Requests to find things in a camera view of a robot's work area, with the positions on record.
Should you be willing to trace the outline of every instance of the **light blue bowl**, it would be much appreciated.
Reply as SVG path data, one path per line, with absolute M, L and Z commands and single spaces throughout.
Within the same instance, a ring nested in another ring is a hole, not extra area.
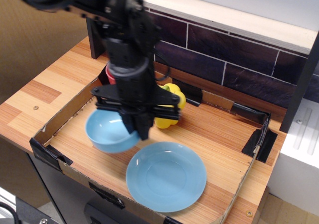
M 95 110 L 85 124 L 85 131 L 94 146 L 107 153 L 124 152 L 140 140 L 137 131 L 126 130 L 119 113 Z

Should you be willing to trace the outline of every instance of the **light blue plate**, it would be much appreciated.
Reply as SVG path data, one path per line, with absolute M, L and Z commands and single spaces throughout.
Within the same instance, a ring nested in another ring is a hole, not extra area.
M 200 157 L 173 142 L 158 142 L 141 149 L 126 171 L 126 183 L 135 201 L 164 213 L 195 203 L 204 191 L 206 179 Z

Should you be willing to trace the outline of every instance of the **yellow bell pepper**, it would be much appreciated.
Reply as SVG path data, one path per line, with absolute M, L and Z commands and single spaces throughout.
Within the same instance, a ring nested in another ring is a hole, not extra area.
M 185 95 L 180 91 L 180 88 L 172 83 L 167 83 L 166 85 L 162 86 L 163 89 L 168 90 L 172 93 L 174 93 L 175 95 L 179 96 L 179 103 L 178 103 L 178 107 L 182 110 L 185 105 L 186 105 L 186 97 Z M 154 119 L 155 121 L 155 125 L 158 128 L 168 128 L 171 125 L 175 125 L 178 123 L 178 120 L 173 120 L 173 119 L 168 119 L 168 118 L 158 118 L 156 117 Z

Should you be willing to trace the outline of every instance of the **red object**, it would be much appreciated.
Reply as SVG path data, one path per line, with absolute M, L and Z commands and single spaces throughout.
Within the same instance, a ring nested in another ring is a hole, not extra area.
M 106 75 L 108 76 L 110 84 L 114 85 L 116 82 L 115 82 L 114 76 L 109 71 L 109 63 L 106 65 L 105 72 L 106 72 Z

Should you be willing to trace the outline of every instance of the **wooden table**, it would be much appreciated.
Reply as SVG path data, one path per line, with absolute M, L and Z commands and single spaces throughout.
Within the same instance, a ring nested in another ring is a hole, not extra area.
M 106 56 L 91 58 L 88 38 L 84 39 L 0 106 L 0 135 L 32 155 L 30 139 L 99 75 L 106 62 Z M 74 162 L 74 169 L 132 199 L 125 181 L 132 156 L 153 142 L 179 142 L 201 157 L 207 184 L 195 204 L 163 215 L 184 224 L 210 224 L 225 213 L 252 161 L 241 149 L 256 124 L 206 104 L 187 104 L 176 126 L 153 127 L 149 140 L 122 154 L 106 154 L 94 148 L 84 132 L 85 120 L 94 109 L 94 102 L 88 103 L 49 141 Z M 273 149 L 266 163 L 254 162 L 226 223 L 252 223 L 286 137 L 279 127 L 279 121 L 271 120 L 270 129 L 278 134 Z

